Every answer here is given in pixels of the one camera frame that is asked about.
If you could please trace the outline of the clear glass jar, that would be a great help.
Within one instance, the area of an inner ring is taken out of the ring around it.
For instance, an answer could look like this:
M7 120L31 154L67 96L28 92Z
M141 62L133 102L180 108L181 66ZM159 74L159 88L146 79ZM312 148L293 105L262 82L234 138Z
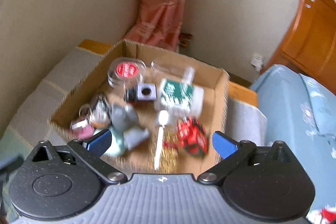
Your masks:
M165 64L162 61L152 61L150 69L153 74L162 74L179 77L183 83L192 84L195 77L194 67L181 67L177 65Z

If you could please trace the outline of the blue floral bedding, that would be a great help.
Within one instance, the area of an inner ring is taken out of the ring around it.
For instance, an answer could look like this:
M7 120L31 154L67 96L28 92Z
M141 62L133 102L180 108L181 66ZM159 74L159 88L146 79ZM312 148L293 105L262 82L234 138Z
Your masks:
M265 142L284 141L314 184L307 219L335 223L335 95L284 65L272 65L250 89L267 118Z

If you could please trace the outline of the clear jar with red lid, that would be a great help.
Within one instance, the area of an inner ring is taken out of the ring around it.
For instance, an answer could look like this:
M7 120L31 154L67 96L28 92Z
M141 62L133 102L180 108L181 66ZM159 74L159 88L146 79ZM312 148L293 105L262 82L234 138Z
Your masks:
M115 59L108 70L108 84L112 88L127 88L141 83L146 75L146 65L142 60L129 57Z

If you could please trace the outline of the pink keychain trinket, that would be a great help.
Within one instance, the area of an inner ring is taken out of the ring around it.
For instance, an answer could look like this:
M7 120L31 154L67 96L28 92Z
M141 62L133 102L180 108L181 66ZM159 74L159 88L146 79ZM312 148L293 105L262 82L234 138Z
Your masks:
M103 100L84 104L79 109L79 117L71 122L70 131L79 139L92 137L96 130L110 125L110 105Z

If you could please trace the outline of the wooden bed headboard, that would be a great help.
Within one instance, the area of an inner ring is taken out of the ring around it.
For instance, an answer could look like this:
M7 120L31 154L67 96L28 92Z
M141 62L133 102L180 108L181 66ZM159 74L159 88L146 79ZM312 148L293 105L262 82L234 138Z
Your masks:
M290 27L261 73L285 65L335 93L335 27L334 0L299 0Z

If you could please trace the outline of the jar with gold red contents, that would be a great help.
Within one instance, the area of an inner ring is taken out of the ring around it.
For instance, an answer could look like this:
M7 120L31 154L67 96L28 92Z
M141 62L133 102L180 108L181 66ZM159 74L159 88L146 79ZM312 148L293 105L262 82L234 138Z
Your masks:
M179 147L176 133L167 132L163 135L162 147L158 158L159 173L175 173L179 163Z

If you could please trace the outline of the brown cardboard box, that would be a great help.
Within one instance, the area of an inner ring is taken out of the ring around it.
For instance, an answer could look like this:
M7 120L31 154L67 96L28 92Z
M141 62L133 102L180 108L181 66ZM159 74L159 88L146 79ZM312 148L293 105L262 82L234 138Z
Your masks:
M127 39L112 46L94 69L70 91L51 116L50 125L56 129L58 134L65 141L73 139L70 133L71 121L77 118L80 106L89 102L100 91L107 93L106 96L111 103L122 104L121 97L113 94L107 83L108 69L112 62L119 57L140 59L146 65L150 65L152 61L159 61L166 68L175 67L181 70L185 67L195 68L194 82L196 86L205 90L203 110L199 121L209 136L209 152L203 157L193 157L184 149L180 149L176 173L192 173L197 177L218 163L219 155L212 147L211 138L215 131L225 131L230 81L228 73L224 69L213 67L192 57ZM141 126L153 132L156 116L153 104L145 105L144 103L139 107L136 106L135 110L139 115ZM102 159L127 174L156 173L150 167L150 156L149 144L145 143L133 151L127 152L125 156L111 157L106 155Z

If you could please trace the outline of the teal grey blanket mat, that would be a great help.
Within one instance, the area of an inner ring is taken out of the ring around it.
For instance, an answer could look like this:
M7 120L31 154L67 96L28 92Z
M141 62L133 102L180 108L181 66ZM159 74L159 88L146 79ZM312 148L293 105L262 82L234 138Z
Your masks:
M89 74L105 54L94 53L84 47L72 50L44 78L33 93L18 108L1 139L1 158L15 153L27 156L42 139L55 145L65 141L50 125L50 118L70 91ZM148 79L160 81L173 76L147 73ZM239 139L265 144L266 118L255 107L235 100L228 94L225 131Z

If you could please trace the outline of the white plastic spoon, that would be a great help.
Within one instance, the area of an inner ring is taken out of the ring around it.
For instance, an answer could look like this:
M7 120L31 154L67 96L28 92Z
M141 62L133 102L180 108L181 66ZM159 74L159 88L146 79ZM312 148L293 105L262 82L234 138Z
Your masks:
M155 125L158 127L157 142L154 156L154 170L159 171L161 152L163 147L163 136L165 132L165 126L169 123L169 113L166 110L161 110L155 120Z

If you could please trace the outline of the white medical cotton swab container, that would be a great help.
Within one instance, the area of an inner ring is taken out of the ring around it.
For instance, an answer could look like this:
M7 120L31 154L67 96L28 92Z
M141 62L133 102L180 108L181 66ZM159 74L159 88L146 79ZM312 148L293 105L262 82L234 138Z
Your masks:
M156 111L166 110L176 118L199 118L203 110L205 90L202 87L162 79L158 88L157 100L154 102Z

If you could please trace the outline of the black wooden robot toy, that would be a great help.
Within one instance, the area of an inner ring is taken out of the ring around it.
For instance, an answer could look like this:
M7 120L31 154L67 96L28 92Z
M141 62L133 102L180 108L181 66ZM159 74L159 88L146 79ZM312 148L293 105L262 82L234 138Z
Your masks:
M123 95L126 103L153 102L157 99L157 87L152 83L138 83L127 89Z

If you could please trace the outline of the red wooden robot toy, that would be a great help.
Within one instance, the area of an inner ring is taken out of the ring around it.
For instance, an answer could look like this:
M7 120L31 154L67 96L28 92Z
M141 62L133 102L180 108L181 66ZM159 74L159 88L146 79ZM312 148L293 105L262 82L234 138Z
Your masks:
M195 117L184 117L177 124L177 137L181 147L191 156L204 156L209 150L209 141L204 127Z

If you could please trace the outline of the grey animal figurine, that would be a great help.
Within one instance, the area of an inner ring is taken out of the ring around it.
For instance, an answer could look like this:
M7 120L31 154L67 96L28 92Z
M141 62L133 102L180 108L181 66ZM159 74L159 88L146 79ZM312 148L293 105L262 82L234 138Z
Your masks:
M122 156L132 151L144 141L149 139L151 133L147 128L139 125L139 117L133 106L114 103L110 113L112 133L110 147L104 155L110 157Z

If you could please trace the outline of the white wall plug charger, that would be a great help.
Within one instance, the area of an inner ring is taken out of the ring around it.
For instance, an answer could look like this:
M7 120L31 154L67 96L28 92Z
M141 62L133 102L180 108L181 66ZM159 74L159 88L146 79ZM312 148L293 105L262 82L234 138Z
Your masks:
M257 72L261 72L264 66L263 56L258 53L254 53L252 55L251 65L255 68Z

